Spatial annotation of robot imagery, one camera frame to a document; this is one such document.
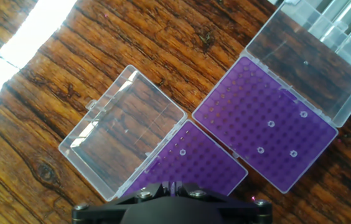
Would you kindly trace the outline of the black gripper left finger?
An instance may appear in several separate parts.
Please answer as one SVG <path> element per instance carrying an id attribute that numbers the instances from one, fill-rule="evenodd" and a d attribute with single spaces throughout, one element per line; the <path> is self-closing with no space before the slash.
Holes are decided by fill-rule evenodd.
<path id="1" fill-rule="evenodd" d="M 127 209 L 150 200 L 171 195 L 169 182 L 148 184 L 140 190 L 103 205 L 80 203 L 72 208 L 71 224 L 120 223 Z"/>

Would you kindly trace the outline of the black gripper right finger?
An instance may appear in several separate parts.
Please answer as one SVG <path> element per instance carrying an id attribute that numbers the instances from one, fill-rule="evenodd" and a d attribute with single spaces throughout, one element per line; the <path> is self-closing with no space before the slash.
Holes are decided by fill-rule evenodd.
<path id="1" fill-rule="evenodd" d="M 259 199 L 242 202 L 194 183 L 177 183 L 177 214 L 190 223 L 272 222 L 272 203 Z"/>

